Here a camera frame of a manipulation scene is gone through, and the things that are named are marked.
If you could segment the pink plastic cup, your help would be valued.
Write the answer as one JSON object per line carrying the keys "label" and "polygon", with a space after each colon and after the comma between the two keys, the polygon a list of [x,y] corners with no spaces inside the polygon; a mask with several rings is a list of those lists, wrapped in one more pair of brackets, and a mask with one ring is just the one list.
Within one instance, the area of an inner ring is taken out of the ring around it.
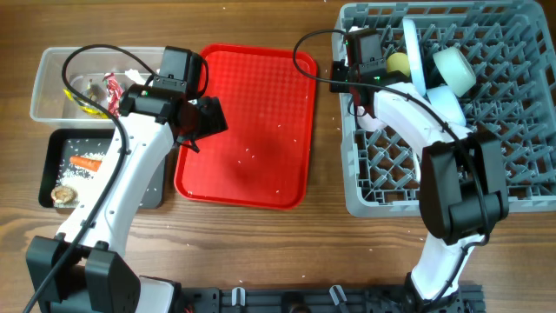
{"label": "pink plastic cup", "polygon": [[356,117],[357,123],[365,131],[375,132],[384,129],[387,125],[380,119],[371,117],[369,114]]}

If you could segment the yellow plastic cup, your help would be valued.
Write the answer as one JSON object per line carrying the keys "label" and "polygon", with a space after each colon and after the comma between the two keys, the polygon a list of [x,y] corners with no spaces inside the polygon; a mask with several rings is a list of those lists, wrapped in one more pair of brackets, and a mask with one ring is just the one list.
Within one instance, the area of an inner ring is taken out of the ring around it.
{"label": "yellow plastic cup", "polygon": [[395,71],[399,71],[406,77],[411,76],[407,54],[402,52],[395,52],[387,58],[387,73],[393,73]]}

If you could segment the red plastic tray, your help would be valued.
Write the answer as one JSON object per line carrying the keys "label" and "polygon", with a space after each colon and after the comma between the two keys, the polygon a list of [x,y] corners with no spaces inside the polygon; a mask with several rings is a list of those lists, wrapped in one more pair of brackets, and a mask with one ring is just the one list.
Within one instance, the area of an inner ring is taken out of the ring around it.
{"label": "red plastic tray", "polygon": [[207,93],[228,130],[180,149],[174,185],[188,200],[291,210],[307,189],[316,61],[306,52],[214,43]]}

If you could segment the white tissue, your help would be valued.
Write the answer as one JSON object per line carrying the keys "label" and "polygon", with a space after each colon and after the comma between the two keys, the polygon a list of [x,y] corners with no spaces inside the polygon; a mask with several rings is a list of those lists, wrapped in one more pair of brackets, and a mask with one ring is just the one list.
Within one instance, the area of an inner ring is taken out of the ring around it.
{"label": "white tissue", "polygon": [[140,85],[144,85],[146,83],[146,79],[142,77],[138,70],[125,70],[124,75],[134,83]]}

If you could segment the light blue plate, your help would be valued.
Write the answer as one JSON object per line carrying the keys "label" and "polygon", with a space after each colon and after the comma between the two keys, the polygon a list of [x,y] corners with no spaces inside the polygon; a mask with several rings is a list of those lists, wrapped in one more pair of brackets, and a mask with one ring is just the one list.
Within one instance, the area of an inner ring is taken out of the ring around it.
{"label": "light blue plate", "polygon": [[410,75],[414,87],[421,96],[425,96],[427,92],[426,81],[421,60],[419,40],[417,37],[417,29],[414,21],[407,17],[402,19],[402,27],[409,62]]}

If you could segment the red snack wrapper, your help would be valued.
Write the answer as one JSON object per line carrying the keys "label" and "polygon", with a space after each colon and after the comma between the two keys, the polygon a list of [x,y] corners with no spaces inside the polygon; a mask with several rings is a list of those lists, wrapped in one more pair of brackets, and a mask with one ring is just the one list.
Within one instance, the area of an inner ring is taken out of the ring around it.
{"label": "red snack wrapper", "polygon": [[113,116],[119,117],[119,104],[124,90],[117,82],[116,75],[114,73],[106,74],[103,78],[103,82],[108,92],[108,111]]}

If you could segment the yellow snack wrapper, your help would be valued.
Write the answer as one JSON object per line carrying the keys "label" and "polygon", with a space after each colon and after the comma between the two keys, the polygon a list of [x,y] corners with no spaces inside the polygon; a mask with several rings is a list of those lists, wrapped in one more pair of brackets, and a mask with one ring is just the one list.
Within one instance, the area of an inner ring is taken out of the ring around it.
{"label": "yellow snack wrapper", "polygon": [[[76,103],[79,109],[83,111],[85,114],[87,114],[89,117],[93,117],[96,119],[108,118],[104,113],[102,113],[96,107],[91,106],[87,102],[84,102],[81,98],[78,98],[77,96],[72,94],[69,90],[64,89],[63,92],[71,102]],[[104,90],[104,88],[98,83],[93,83],[91,79],[87,83],[85,90],[82,91],[82,94],[86,96],[88,99],[90,99],[91,101],[102,105],[105,105],[105,103],[108,101],[108,95],[107,92]]]}

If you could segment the light blue rice bowl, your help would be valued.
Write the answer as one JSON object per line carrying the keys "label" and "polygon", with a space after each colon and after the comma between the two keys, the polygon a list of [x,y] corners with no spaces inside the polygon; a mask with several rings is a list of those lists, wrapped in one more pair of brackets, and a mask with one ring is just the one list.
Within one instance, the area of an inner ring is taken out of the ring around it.
{"label": "light blue rice bowl", "polygon": [[447,85],[441,85],[427,90],[430,104],[449,121],[460,126],[466,126],[467,122],[457,96]]}

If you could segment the teal bowl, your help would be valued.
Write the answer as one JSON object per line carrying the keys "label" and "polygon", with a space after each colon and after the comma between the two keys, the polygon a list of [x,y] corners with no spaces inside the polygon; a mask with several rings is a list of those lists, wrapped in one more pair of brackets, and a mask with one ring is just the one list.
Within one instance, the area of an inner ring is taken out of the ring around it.
{"label": "teal bowl", "polygon": [[434,63],[457,97],[463,97],[475,84],[476,76],[471,64],[456,47],[450,47],[433,54]]}

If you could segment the orange carrot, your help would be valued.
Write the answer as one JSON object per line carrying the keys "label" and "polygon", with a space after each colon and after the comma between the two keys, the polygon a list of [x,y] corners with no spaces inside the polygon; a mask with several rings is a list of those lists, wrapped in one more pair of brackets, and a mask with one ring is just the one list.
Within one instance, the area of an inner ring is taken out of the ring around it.
{"label": "orange carrot", "polygon": [[69,161],[78,167],[84,168],[86,170],[90,170],[93,172],[97,172],[102,164],[100,160],[94,160],[87,157],[82,156],[72,156]]}

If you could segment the brown food scrap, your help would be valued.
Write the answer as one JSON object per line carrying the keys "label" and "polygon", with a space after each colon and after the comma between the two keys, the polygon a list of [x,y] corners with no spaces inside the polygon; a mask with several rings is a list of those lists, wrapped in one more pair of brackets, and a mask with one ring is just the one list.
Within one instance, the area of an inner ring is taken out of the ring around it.
{"label": "brown food scrap", "polygon": [[50,192],[50,197],[53,204],[68,204],[76,199],[77,193],[68,186],[58,185]]}

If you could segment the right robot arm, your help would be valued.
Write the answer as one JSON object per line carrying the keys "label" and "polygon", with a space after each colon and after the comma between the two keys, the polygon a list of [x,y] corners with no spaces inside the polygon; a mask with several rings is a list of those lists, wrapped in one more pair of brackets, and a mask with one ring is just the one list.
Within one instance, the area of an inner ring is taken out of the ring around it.
{"label": "right robot arm", "polygon": [[419,210],[428,234],[408,273],[406,297],[414,310],[454,300],[471,252],[489,243],[509,213],[500,140],[450,121],[399,71],[378,61],[335,61],[333,93],[347,93],[349,114],[365,130],[393,129],[420,160]]}

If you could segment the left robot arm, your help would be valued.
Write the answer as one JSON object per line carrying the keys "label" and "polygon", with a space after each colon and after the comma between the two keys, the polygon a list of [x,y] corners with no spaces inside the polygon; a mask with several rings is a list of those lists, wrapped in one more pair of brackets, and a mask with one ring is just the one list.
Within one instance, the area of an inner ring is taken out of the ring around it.
{"label": "left robot arm", "polygon": [[216,97],[133,85],[87,195],[52,238],[27,250],[35,293],[25,307],[43,312],[178,312],[179,283],[138,276],[125,263],[130,226],[158,164],[179,136],[187,148],[227,129]]}

